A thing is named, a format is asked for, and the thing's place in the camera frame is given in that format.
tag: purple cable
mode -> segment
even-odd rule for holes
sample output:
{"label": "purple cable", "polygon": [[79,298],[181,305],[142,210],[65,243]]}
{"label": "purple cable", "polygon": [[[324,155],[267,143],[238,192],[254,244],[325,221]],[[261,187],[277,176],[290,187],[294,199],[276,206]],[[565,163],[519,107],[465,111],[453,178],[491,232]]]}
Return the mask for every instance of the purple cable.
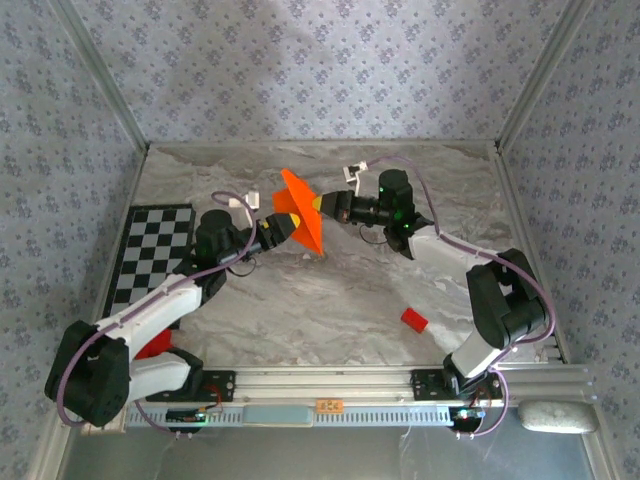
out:
{"label": "purple cable", "polygon": [[483,430],[482,432],[478,432],[478,433],[474,432],[473,433],[474,437],[482,437],[484,435],[488,435],[489,433],[493,432],[496,428],[498,428],[498,426],[500,426],[500,424],[502,423],[502,420],[504,420],[504,417],[507,416],[507,409],[509,408],[509,386],[507,385],[506,378],[504,378],[504,374],[500,370],[493,367],[490,369],[490,371],[498,375],[498,378],[500,379],[500,383],[502,383],[502,398],[504,399],[504,406],[502,407],[502,411],[500,412],[500,416],[498,417],[498,420],[496,420],[495,423],[491,425],[489,428],[487,428],[486,430]]}
{"label": "purple cable", "polygon": [[144,421],[147,422],[151,428],[162,432],[164,434],[167,435],[171,435],[172,437],[176,437],[176,439],[180,436],[180,432],[172,432],[171,430],[169,430],[168,428],[165,428],[161,425],[158,425],[150,416],[147,412],[145,412],[142,409],[142,405],[140,405],[140,402],[138,400],[134,400],[133,401],[134,405],[136,406],[136,408],[138,409],[138,412],[140,412],[140,415],[142,416],[142,418],[144,418]]}
{"label": "purple cable", "polygon": [[[225,196],[225,197],[228,197],[228,198],[234,198],[234,199],[238,200],[238,202],[240,202],[240,204],[244,208],[247,209],[247,212],[249,212],[249,217],[251,218],[251,235],[249,235],[249,240],[247,241],[247,244],[244,246],[244,248],[240,251],[240,253],[238,253],[238,255],[233,260],[230,260],[227,263],[223,263],[222,265],[218,265],[218,266],[210,268],[208,270],[204,270],[202,272],[195,273],[195,274],[193,274],[193,275],[191,275],[189,277],[186,277],[186,278],[183,278],[182,280],[177,281],[176,283],[171,285],[169,288],[167,288],[166,293],[165,292],[158,292],[153,297],[151,297],[146,302],[144,302],[142,305],[140,305],[139,307],[135,308],[131,312],[127,313],[126,315],[124,315],[120,319],[120,323],[114,322],[111,325],[106,326],[102,330],[98,330],[91,337],[89,337],[89,339],[82,344],[82,346],[73,355],[73,357],[71,357],[71,360],[69,361],[69,365],[67,365],[67,368],[65,369],[64,373],[62,374],[62,378],[60,379],[60,384],[58,385],[58,392],[56,394],[56,407],[58,409],[58,415],[60,416],[60,419],[62,420],[62,422],[64,424],[66,424],[66,425],[68,425],[70,427],[81,427],[82,425],[84,425],[86,423],[85,421],[76,422],[76,421],[73,421],[73,420],[71,420],[69,418],[69,416],[67,415],[67,412],[64,409],[64,392],[65,392],[65,390],[67,388],[67,383],[69,382],[69,377],[71,376],[71,372],[73,371],[75,366],[78,364],[78,361],[80,361],[80,358],[82,357],[82,355],[84,355],[84,353],[87,351],[87,349],[91,345],[93,345],[102,336],[104,336],[107,333],[115,330],[119,326],[129,322],[131,319],[133,319],[140,312],[142,312],[143,310],[145,310],[146,308],[150,307],[155,302],[157,302],[160,298],[162,298],[165,295],[168,295],[169,292],[174,291],[175,289],[181,287],[185,283],[190,282],[191,280],[196,280],[198,278],[205,277],[207,275],[211,275],[212,273],[219,272],[220,270],[224,270],[224,269],[227,269],[227,268],[235,265],[249,251],[249,248],[251,248],[251,245],[253,244],[253,241],[256,238],[256,231],[257,231],[257,221],[256,221],[255,214],[253,213],[253,210],[251,209],[249,204],[244,200],[244,198],[240,197],[239,195],[236,195],[233,192],[225,192],[225,191],[213,192],[211,194],[211,199],[214,202],[216,202],[216,203],[218,203],[220,205],[226,205],[225,202],[223,202],[222,200],[219,200],[217,198],[217,197],[220,197],[220,196]],[[147,420],[147,422],[149,422],[149,420],[151,420],[151,418],[149,418],[148,415],[146,415],[144,412],[142,412],[142,408],[140,407],[138,402],[136,402],[136,406],[138,407],[138,410],[140,410],[140,413],[141,413],[142,417],[145,420]],[[160,427],[159,425],[157,425],[155,422],[153,422],[153,420],[151,420],[149,422],[149,424],[151,426],[155,425],[157,428],[163,429],[163,427]]]}

